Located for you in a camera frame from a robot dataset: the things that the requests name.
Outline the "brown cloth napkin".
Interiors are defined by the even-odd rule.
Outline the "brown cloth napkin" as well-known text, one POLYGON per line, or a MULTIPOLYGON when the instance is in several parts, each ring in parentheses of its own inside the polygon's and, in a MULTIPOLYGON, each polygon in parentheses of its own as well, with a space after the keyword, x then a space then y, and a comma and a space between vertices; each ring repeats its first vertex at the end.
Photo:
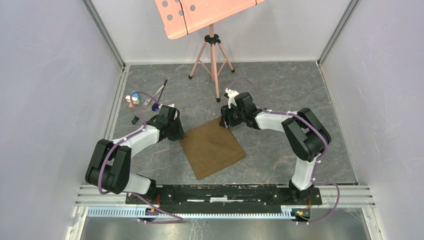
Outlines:
POLYGON ((181 147, 197 180, 205 179, 246 157, 232 131, 217 117, 185 133, 181 147))

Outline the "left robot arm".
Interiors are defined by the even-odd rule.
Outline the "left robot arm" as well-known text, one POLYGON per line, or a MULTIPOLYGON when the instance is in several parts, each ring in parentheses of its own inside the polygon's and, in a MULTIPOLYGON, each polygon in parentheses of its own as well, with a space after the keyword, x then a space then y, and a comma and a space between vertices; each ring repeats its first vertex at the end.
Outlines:
POLYGON ((131 159, 162 140, 179 141, 185 136, 180 111, 174 104, 161 105, 158 114, 138 130, 114 140, 100 139, 91 156, 85 181, 98 187, 101 194, 136 193, 145 204, 151 204, 157 198, 156 182, 131 173, 131 159))

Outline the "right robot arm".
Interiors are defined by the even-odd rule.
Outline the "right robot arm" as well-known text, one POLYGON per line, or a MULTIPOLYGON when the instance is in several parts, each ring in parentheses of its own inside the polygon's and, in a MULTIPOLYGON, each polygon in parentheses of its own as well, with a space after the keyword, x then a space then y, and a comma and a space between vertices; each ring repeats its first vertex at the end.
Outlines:
POLYGON ((309 108, 295 112, 277 112, 258 108, 248 92, 226 89, 228 103, 221 107, 219 125, 231 128, 242 123, 256 130, 284 133, 296 155, 294 174, 289 181, 289 199, 302 204, 309 198, 314 185, 314 168, 328 145, 331 136, 309 108))

